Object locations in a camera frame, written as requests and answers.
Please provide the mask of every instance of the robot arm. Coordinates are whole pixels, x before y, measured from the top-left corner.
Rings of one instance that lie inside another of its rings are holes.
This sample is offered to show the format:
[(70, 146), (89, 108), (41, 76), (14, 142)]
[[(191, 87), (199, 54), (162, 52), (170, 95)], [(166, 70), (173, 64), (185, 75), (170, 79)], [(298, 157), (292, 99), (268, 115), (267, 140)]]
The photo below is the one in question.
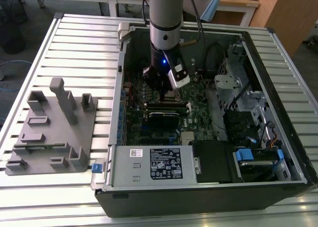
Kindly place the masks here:
[[(144, 70), (144, 80), (163, 96), (190, 82), (179, 49), (183, 1), (150, 0), (151, 65)], [(214, 1), (211, 4), (215, 11), (219, 0)]]

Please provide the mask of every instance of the aluminum extrusion table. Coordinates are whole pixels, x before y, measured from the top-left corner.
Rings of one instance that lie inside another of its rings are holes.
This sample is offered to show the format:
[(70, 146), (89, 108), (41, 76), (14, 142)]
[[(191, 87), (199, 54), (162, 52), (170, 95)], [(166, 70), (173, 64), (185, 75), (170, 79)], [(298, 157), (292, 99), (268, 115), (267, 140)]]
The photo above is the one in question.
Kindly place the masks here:
[[(213, 213), (154, 218), (106, 216), (90, 188), (91, 171), (83, 173), (7, 176), (4, 172), (13, 144), (28, 112), (31, 90), (50, 95), (50, 80), (61, 76), (74, 96), (98, 97), (90, 165), (107, 157), (112, 97), (119, 49), (117, 28), (122, 21), (140, 19), (64, 14), (54, 18), (16, 101), (0, 132), (0, 226), (315, 226), (318, 223), (317, 190), (288, 198), (261, 211)], [(185, 26), (196, 27), (195, 23)], [(318, 171), (318, 104), (286, 54), (277, 36), (263, 28), (204, 24), (204, 27), (248, 31)]]

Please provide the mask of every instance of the floor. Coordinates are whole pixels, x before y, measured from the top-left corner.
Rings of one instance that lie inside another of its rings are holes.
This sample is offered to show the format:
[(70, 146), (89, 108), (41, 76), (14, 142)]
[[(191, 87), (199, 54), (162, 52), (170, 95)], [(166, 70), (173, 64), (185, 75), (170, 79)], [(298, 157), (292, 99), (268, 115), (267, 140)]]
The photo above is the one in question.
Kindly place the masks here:
[[(40, 9), (36, 0), (25, 1), (24, 8), (28, 14), (28, 21), (22, 24), (20, 29), (26, 40), (26, 48), (23, 52), (16, 55), (7, 55), (0, 48), (0, 63), (3, 59), (32, 62), (56, 12), (100, 15), (99, 4), (96, 2), (45, 0), (45, 8)], [(109, 14), (106, 4), (102, 6), (102, 10), (105, 15)], [(124, 6), (120, 5), (119, 15), (124, 17), (142, 17), (140, 5), (129, 8), (129, 10), (131, 12), (125, 12)], [(303, 44), (293, 56), (293, 61), (312, 93), (318, 99), (318, 53), (308, 50)], [(19, 89), (29, 70), (29, 65), (25, 63), (10, 63), (0, 68), (5, 75), (5, 79), (0, 81), (0, 88)], [(17, 93), (17, 91), (7, 92), (0, 90), (0, 128), (10, 111)]]

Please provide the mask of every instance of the small label sticker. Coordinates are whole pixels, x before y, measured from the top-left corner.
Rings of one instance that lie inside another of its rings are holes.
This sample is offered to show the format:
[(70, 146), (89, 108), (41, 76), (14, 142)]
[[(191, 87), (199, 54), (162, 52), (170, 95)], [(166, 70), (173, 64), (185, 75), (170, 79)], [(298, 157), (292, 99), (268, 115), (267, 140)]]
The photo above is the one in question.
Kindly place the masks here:
[(174, 69), (176, 72), (180, 72), (180, 71), (182, 71), (182, 65), (179, 64), (179, 65), (175, 66)]
[(257, 4), (252, 4), (252, 3), (247, 3), (246, 6), (248, 6), (248, 7), (258, 7)]
[(142, 149), (130, 149), (130, 157), (142, 157), (143, 150)]

